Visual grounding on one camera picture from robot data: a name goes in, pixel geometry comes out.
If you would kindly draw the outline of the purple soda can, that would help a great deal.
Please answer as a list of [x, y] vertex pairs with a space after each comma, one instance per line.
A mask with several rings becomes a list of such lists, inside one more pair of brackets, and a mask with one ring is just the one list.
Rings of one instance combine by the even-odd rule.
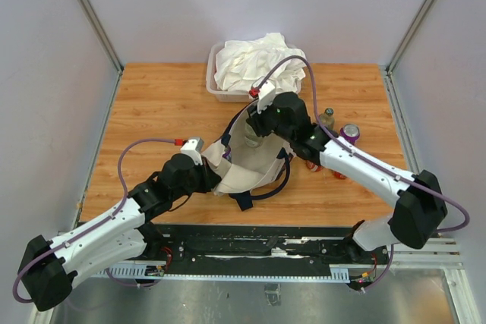
[[222, 157], [229, 162], [232, 161], [232, 153], [231, 153], [231, 148], [229, 146], [225, 149], [225, 152], [223, 153]]
[[361, 136], [358, 125], [353, 123], [343, 125], [339, 131], [339, 134], [352, 145], [355, 145]]

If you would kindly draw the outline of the beige canvas tote bag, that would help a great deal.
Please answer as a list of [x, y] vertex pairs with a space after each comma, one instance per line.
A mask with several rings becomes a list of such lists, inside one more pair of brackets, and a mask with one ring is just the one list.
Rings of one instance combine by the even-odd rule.
[[[248, 109], [255, 105], [252, 102], [238, 112], [219, 139], [202, 152], [209, 167], [221, 177], [213, 193], [231, 197], [242, 211], [252, 208], [257, 200], [279, 193], [289, 181], [290, 163], [295, 158], [290, 145], [274, 134], [264, 137], [262, 145], [256, 149], [246, 145]], [[228, 146], [231, 162], [222, 157]]]

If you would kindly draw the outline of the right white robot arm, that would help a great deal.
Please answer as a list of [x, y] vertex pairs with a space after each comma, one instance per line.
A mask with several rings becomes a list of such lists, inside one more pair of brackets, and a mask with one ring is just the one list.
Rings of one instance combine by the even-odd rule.
[[295, 93], [277, 95], [264, 109], [251, 106], [246, 122], [259, 137], [282, 138], [299, 158], [352, 179], [393, 207], [391, 215], [356, 223], [339, 244], [352, 263], [391, 244], [421, 249], [447, 216], [434, 174], [416, 175], [364, 153], [320, 122], [311, 122], [305, 102]]

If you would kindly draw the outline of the red soda can back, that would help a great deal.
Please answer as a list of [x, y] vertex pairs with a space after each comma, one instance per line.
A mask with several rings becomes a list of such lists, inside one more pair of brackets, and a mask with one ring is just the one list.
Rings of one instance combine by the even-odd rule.
[[347, 177], [346, 177], [345, 175], [343, 175], [343, 174], [341, 174], [341, 173], [339, 173], [339, 172], [337, 172], [337, 171], [333, 171], [333, 176], [334, 176], [335, 178], [338, 178], [338, 179], [341, 179], [341, 180], [345, 180], [345, 179], [347, 179]]

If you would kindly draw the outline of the red soda can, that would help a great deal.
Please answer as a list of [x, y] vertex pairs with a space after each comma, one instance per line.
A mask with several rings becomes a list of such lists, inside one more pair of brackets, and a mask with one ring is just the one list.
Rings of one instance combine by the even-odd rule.
[[312, 172], [318, 172], [322, 170], [322, 167], [320, 165], [317, 165], [311, 161], [306, 161], [306, 166], [307, 168], [312, 171]]
[[334, 176], [335, 178], [338, 178], [338, 179], [341, 179], [341, 180], [345, 180], [345, 179], [347, 179], [347, 177], [346, 177], [345, 175], [343, 175], [343, 174], [341, 174], [341, 173], [339, 173], [339, 172], [337, 172], [337, 171], [333, 171], [333, 176]]

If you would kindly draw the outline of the clear glass bottle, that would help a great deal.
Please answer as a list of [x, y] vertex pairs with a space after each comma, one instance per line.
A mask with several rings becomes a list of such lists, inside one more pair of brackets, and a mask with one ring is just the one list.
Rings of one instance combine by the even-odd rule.
[[326, 108], [323, 113], [318, 115], [319, 121], [321, 124], [327, 128], [328, 130], [332, 131], [335, 125], [335, 118], [334, 118], [334, 110], [332, 108]]
[[262, 145], [264, 138], [258, 136], [253, 127], [246, 122], [244, 140], [248, 147], [256, 149]]

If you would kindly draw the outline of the red soda can front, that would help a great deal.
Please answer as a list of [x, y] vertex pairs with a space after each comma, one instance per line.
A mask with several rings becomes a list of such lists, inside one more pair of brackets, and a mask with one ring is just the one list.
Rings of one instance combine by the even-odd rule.
[[322, 170], [322, 167], [320, 165], [317, 165], [311, 161], [306, 161], [306, 166], [307, 168], [312, 171], [312, 172], [318, 172]]

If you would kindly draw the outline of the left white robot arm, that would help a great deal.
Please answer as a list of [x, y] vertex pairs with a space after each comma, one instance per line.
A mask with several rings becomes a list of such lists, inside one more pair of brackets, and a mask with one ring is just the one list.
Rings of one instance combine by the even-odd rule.
[[[172, 210], [176, 200], [208, 193], [220, 181], [206, 160], [196, 164], [190, 156], [175, 154], [103, 214], [50, 240], [42, 235], [32, 238], [14, 281], [15, 300], [47, 311], [81, 282], [112, 264], [138, 256], [156, 259], [163, 242], [149, 234], [151, 220]], [[29, 298], [18, 294], [18, 285], [25, 287]]]

